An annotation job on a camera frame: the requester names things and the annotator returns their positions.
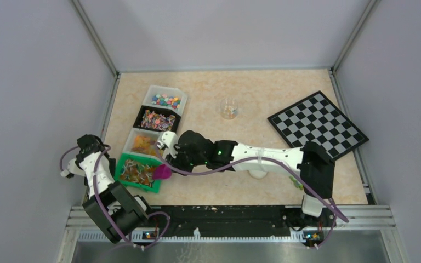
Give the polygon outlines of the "white round jar lid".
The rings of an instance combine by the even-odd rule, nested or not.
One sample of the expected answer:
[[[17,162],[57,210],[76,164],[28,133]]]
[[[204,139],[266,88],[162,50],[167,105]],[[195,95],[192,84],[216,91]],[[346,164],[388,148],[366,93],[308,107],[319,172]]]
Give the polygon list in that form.
[[[252,178],[260,180],[260,179],[266,177],[268,173],[265,172],[265,171],[250,170],[249,174]]]

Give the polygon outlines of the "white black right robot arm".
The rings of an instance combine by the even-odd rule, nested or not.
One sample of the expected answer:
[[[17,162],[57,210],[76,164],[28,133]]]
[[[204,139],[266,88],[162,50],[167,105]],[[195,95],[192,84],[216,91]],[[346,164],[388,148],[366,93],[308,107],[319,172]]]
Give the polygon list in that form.
[[[323,208],[333,214],[335,161],[315,142],[295,148],[264,148],[232,140],[212,141],[188,130],[180,136],[164,132],[157,141],[172,171],[195,175],[195,167],[204,166],[206,175],[223,171],[247,171],[255,179],[268,173],[289,176],[304,192],[299,217],[303,224],[313,226],[322,218]]]

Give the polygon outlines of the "white bin orange gummies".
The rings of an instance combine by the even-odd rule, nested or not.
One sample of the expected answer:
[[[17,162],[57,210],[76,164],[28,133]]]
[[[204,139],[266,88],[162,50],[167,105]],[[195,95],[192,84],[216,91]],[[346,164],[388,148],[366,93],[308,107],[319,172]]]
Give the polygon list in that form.
[[[155,146],[160,134],[157,131],[132,128],[124,144],[122,153],[157,158]]]

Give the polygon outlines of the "magenta plastic scoop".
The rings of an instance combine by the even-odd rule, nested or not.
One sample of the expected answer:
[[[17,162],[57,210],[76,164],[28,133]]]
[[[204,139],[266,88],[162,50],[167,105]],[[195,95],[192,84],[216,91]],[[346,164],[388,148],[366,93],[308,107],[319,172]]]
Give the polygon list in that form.
[[[157,166],[152,174],[154,180],[166,180],[172,176],[172,170],[165,164]]]

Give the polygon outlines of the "green owl number card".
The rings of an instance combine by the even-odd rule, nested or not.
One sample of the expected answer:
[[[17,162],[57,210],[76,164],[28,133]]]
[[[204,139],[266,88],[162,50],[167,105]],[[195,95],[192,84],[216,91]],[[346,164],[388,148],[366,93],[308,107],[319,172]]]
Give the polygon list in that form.
[[[296,189],[303,191],[304,190],[304,186],[301,182],[299,182],[296,178],[290,176],[289,177],[290,180],[292,181],[293,185],[295,186]]]

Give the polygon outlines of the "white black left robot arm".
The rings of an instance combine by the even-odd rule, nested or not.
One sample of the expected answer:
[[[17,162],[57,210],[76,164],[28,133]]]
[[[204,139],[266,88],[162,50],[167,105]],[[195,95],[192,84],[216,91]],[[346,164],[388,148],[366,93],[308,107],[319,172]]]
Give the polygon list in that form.
[[[77,139],[77,146],[67,150],[59,160],[60,175],[85,178],[89,197],[82,204],[84,211],[108,238],[116,244],[138,226],[153,222],[154,212],[144,197],[132,195],[125,186],[113,179],[116,160],[110,149],[92,134]]]

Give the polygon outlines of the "black white chessboard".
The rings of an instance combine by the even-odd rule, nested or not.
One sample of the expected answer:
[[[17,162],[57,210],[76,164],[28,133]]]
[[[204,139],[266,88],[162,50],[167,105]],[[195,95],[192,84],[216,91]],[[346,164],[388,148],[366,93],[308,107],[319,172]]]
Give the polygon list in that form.
[[[365,133],[321,91],[280,110],[267,120],[289,147],[315,142],[335,161],[369,141]]]

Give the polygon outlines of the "white bin round candies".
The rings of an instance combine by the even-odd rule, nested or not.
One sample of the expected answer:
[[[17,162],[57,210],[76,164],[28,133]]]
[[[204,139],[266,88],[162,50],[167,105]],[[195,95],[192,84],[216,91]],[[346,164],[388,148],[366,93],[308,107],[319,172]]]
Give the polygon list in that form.
[[[178,88],[149,86],[142,105],[172,110],[183,116],[188,95]]]

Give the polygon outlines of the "clear glass jar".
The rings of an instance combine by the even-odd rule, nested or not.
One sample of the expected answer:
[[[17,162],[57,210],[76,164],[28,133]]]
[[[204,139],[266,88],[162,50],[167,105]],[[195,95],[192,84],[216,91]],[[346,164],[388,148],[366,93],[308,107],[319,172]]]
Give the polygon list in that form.
[[[234,119],[238,115],[238,102],[234,98],[224,98],[219,105],[219,113],[224,119]]]

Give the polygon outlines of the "green bin stick candies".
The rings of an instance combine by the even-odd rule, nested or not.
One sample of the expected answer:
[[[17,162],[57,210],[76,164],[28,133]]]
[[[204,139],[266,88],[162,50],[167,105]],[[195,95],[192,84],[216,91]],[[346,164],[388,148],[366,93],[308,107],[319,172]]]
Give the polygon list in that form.
[[[153,179],[153,173],[162,163],[155,158],[133,153],[122,153],[114,176],[125,187],[158,193],[162,180]]]

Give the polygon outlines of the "black bin mixed candies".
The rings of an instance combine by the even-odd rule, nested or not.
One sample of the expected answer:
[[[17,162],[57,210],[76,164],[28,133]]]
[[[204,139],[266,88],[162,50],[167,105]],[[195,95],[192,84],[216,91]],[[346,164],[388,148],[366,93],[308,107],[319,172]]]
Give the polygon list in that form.
[[[176,132],[181,116],[167,109],[142,105],[133,123],[133,128],[151,132]]]

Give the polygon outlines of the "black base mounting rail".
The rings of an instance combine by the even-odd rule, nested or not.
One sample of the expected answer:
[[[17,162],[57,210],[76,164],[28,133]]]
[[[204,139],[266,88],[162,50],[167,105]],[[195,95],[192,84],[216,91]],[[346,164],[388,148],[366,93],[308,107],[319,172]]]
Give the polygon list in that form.
[[[167,226],[164,238],[190,237],[198,230],[202,237],[288,237],[295,230],[327,230],[333,213],[324,208],[316,218],[298,205],[164,205],[142,227],[159,230]]]

